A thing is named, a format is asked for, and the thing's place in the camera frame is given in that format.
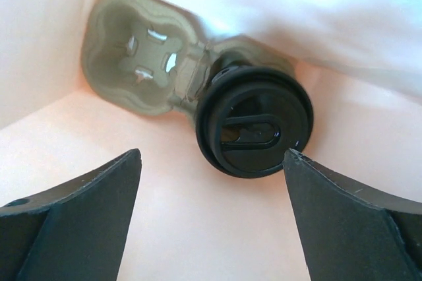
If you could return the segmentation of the brown cup carrier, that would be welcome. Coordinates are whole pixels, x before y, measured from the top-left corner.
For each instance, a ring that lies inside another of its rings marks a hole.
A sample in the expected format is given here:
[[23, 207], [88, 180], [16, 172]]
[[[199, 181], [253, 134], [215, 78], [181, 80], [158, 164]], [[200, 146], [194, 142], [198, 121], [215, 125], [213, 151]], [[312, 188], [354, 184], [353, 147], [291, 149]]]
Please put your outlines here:
[[175, 110], [188, 119], [218, 65], [240, 60], [294, 74], [290, 58], [242, 35], [208, 40], [190, 14], [160, 0], [99, 0], [81, 51], [101, 98], [139, 115]]

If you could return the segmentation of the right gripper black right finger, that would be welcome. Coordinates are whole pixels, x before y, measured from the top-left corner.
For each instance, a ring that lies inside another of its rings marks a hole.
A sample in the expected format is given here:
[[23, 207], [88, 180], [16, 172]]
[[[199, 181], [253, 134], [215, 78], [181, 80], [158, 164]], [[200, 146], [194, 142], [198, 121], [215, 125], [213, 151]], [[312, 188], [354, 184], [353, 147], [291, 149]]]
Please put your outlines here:
[[421, 279], [421, 203], [293, 149], [284, 173], [311, 280]]

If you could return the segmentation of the black coffee cup lid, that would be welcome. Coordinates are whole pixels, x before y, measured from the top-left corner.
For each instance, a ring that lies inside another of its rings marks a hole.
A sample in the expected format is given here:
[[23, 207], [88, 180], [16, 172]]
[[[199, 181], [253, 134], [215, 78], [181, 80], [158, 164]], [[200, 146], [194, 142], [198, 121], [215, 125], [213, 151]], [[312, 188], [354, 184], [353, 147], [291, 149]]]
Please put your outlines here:
[[229, 65], [200, 99], [195, 133], [217, 170], [256, 179], [282, 170], [286, 150], [302, 151], [313, 122], [311, 99], [294, 78], [270, 67]]

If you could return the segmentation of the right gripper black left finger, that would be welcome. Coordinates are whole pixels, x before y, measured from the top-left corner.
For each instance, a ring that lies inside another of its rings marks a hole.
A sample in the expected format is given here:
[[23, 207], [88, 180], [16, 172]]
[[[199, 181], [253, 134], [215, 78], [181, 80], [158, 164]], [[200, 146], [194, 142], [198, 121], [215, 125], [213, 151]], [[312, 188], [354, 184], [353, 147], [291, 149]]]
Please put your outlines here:
[[1, 207], [2, 280], [116, 280], [140, 183], [131, 149]]

